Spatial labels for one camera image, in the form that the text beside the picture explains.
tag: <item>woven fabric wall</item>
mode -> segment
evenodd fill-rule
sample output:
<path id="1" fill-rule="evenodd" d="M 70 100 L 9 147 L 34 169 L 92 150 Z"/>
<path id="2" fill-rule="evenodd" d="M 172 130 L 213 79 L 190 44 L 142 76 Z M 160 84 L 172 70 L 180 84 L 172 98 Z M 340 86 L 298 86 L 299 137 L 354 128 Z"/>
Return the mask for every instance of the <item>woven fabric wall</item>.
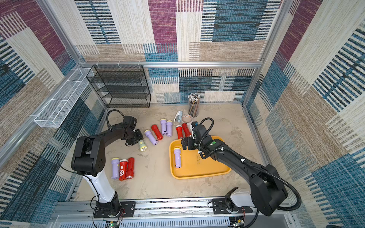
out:
<path id="1" fill-rule="evenodd" d="M 0 0 L 0 147 L 75 62 L 35 0 Z"/>
<path id="2" fill-rule="evenodd" d="M 86 61 L 257 61 L 281 0 L 50 0 Z M 152 103 L 242 101 L 245 69 L 147 69 Z"/>
<path id="3" fill-rule="evenodd" d="M 75 65 L 34 0 L 0 0 L 0 147 Z M 36 127 L 0 170 L 2 227 L 45 227 L 75 176 L 55 155 L 78 136 L 95 133 L 104 113 L 90 87 L 58 129 Z M 61 153 L 70 167 L 70 145 Z"/>
<path id="4" fill-rule="evenodd" d="M 46 226 L 57 202 L 66 200 L 76 177 L 59 168 L 56 154 L 77 137 L 95 134 L 103 114 L 103 105 L 88 85 L 59 128 L 33 130 L 0 170 L 1 226 Z M 68 169 L 75 144 L 70 143 L 59 156 Z"/>
<path id="5" fill-rule="evenodd" d="M 145 68 L 151 103 L 187 103 L 190 93 L 200 102 L 242 102 L 255 68 Z"/>
<path id="6" fill-rule="evenodd" d="M 302 227 L 365 227 L 365 2 L 295 0 L 247 108 Z"/>

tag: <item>robotic arm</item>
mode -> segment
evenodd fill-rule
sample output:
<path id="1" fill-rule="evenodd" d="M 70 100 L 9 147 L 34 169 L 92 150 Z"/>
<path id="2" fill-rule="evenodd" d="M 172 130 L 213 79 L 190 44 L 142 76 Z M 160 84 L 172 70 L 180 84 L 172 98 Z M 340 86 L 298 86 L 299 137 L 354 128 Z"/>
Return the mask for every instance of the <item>robotic arm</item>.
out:
<path id="1" fill-rule="evenodd" d="M 112 142 L 121 139 L 131 146 L 143 139 L 139 129 L 134 130 L 137 120 L 132 116 L 124 116 L 123 122 L 111 126 L 108 121 L 108 130 L 95 135 L 78 138 L 71 161 L 71 168 L 86 179 L 93 189 L 98 201 L 97 209 L 109 217 L 118 215 L 121 205 L 118 194 L 110 186 L 104 172 L 105 147 Z M 202 123 L 211 120 L 212 124 L 206 130 Z M 278 172 L 272 165 L 262 166 L 254 163 L 240 154 L 233 151 L 228 145 L 219 139 L 213 140 L 208 134 L 213 127 L 214 121 L 205 118 L 200 124 L 193 122 L 193 137 L 183 138 L 181 143 L 184 150 L 198 149 L 201 158 L 212 159 L 227 165 L 240 176 L 242 176 L 251 187 L 251 200 L 253 205 L 264 215 L 270 216 L 274 210 L 295 210 L 301 205 L 301 198 L 295 188 L 285 180 L 281 179 Z M 280 207 L 279 205 L 287 198 L 288 193 L 284 187 L 289 187 L 297 197 L 297 203 L 291 207 Z M 226 206 L 234 212 L 241 206 L 232 200 L 231 190 L 226 195 Z"/>
<path id="2" fill-rule="evenodd" d="M 211 120 L 212 122 L 208 130 L 202 125 L 206 120 Z M 270 216 L 276 209 L 295 210 L 300 207 L 301 198 L 299 193 L 292 185 L 280 178 L 275 167 L 272 165 L 263 166 L 252 162 L 236 153 L 223 141 L 219 139 L 213 140 L 209 135 L 213 124 L 214 121 L 212 118 L 205 118 L 200 124 L 193 122 L 193 137 L 183 138 L 181 141 L 182 148 L 184 150 L 198 149 L 201 158 L 206 159 L 211 157 L 227 165 L 242 176 L 250 184 L 252 203 L 264 215 Z M 297 203 L 294 206 L 280 207 L 280 204 L 288 196 L 284 185 L 289 187 L 297 197 Z M 225 201 L 229 211 L 238 211 L 239 207 L 248 206 L 236 205 L 231 199 L 226 196 Z"/>
<path id="3" fill-rule="evenodd" d="M 98 197 L 96 207 L 109 217 L 118 215 L 121 205 L 104 172 L 105 147 L 118 139 L 125 140 L 130 146 L 143 139 L 139 129 L 134 131 L 137 120 L 132 116 L 123 117 L 122 123 L 113 126 L 108 121 L 109 129 L 98 135 L 78 138 L 71 161 L 71 168 L 88 181 Z"/>

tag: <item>concrete floor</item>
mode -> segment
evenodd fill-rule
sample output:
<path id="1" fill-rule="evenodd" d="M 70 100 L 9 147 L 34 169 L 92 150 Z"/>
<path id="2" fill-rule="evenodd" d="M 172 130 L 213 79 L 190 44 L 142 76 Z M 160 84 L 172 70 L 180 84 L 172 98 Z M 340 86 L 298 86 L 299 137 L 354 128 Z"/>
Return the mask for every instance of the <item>concrete floor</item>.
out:
<path id="1" fill-rule="evenodd" d="M 153 124 L 160 128 L 160 119 L 173 120 L 178 110 L 187 113 L 187 105 L 151 106 L 150 108 L 119 108 L 124 115 L 137 118 L 137 127 L 142 132 Z M 220 136 L 236 152 L 248 159 L 262 163 L 256 144 L 250 132 L 246 118 L 240 104 L 202 104 L 199 116 L 194 121 L 201 121 L 205 117 L 214 119 L 211 135 Z M 122 116 L 113 112 L 109 116 L 110 124 L 121 122 Z M 137 145 L 126 147 L 125 141 L 115 141 L 106 147 L 106 160 L 114 157 L 120 159 L 134 157 L 134 178 L 126 181 L 112 180 L 110 162 L 105 166 L 105 173 L 109 183 L 117 191 L 119 199 L 148 199 L 175 197 L 211 197 L 224 196 L 234 187 L 249 190 L 249 184 L 236 172 L 195 179 L 175 179 L 170 173 L 169 145 L 177 139 L 173 124 L 173 136 L 164 137 L 156 146 L 145 138 L 147 151 L 140 152 Z M 78 189 L 76 200 L 90 200 L 94 196 L 89 184 L 83 179 Z"/>

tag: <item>orange plastic tray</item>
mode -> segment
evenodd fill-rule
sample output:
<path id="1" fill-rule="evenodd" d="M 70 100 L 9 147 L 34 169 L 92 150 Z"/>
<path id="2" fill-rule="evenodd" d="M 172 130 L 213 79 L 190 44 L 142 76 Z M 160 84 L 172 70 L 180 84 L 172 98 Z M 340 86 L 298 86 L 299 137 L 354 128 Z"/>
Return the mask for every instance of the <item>orange plastic tray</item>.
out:
<path id="1" fill-rule="evenodd" d="M 218 136 L 212 136 L 213 139 L 220 139 Z M 181 168 L 175 168 L 174 148 L 179 147 L 181 150 Z M 223 163 L 214 161 L 212 158 L 202 159 L 198 150 L 183 150 L 181 139 L 174 140 L 170 143 L 170 171 L 176 179 L 189 179 L 199 177 L 211 177 L 224 175 L 231 171 L 231 168 Z"/>

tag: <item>white wire mesh basket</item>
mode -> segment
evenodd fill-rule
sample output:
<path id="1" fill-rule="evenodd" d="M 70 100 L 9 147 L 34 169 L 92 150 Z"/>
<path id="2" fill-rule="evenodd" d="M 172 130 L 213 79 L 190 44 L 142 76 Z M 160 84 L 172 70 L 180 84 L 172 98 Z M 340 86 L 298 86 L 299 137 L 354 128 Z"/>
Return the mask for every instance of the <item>white wire mesh basket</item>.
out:
<path id="1" fill-rule="evenodd" d="M 61 126 L 76 101 L 88 85 L 86 78 L 93 76 L 90 68 L 78 68 L 63 84 L 59 91 L 52 97 L 48 104 L 42 109 L 34 122 L 40 127 L 58 128 Z"/>

